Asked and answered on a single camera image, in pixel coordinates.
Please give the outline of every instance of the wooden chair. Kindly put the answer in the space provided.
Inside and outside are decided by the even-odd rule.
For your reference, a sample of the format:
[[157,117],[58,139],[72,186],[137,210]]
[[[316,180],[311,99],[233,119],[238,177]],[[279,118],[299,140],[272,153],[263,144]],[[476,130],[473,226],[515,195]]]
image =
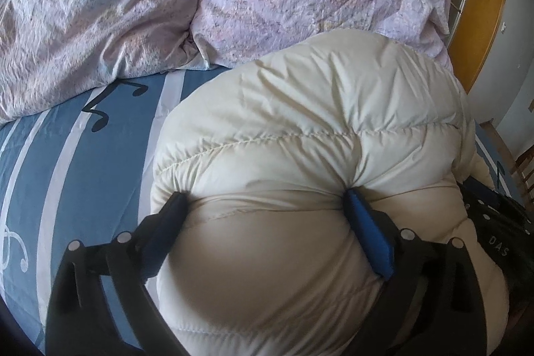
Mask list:
[[534,200],[530,194],[532,191],[534,191],[534,169],[532,169],[527,175],[523,175],[523,171],[530,166],[533,160],[534,145],[517,158],[511,172],[512,175],[517,172],[517,177],[519,177],[521,181],[518,183],[521,196],[525,200],[525,204],[531,207],[534,206]]

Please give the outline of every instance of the blue padding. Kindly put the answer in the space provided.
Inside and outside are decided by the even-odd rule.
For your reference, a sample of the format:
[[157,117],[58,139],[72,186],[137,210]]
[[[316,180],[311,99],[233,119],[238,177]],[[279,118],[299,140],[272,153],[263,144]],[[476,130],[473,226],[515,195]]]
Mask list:
[[394,272],[394,245],[373,219],[374,212],[367,201],[355,190],[343,197],[343,213],[356,234],[373,271],[384,279]]
[[188,197],[174,193],[159,213],[159,222],[141,251],[141,279],[156,276],[188,216]]

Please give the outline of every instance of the bed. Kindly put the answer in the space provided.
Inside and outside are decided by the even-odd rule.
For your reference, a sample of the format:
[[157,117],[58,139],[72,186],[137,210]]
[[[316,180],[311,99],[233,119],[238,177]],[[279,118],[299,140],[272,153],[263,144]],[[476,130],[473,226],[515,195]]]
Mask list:
[[[65,247],[74,239],[106,243],[149,213],[152,159],[165,117],[225,70],[119,80],[0,127],[0,295],[41,351]],[[476,141],[499,190],[520,200],[480,128]],[[103,285],[119,331],[135,344],[111,283]],[[153,282],[148,287],[155,298]]]

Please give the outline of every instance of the quilted fabric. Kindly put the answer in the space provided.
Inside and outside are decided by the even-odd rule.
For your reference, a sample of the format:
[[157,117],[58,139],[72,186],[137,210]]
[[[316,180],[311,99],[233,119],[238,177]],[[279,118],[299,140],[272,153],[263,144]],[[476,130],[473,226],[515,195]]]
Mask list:
[[152,211],[191,198],[158,276],[162,315],[193,356],[340,354],[382,284],[341,212],[357,187],[398,227],[465,241],[492,351],[508,293],[456,186],[474,156],[456,78],[381,35],[332,31],[220,75],[157,146]]

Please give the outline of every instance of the white wall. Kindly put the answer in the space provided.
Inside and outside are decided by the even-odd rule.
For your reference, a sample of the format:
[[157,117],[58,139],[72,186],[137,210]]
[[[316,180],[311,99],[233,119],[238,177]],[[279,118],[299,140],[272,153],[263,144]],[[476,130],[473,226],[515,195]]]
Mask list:
[[534,144],[534,113],[529,106],[534,99],[534,62],[512,106],[497,126],[497,132],[517,159]]
[[499,31],[468,95],[478,122],[497,126],[517,96],[534,57],[534,0],[506,0]]

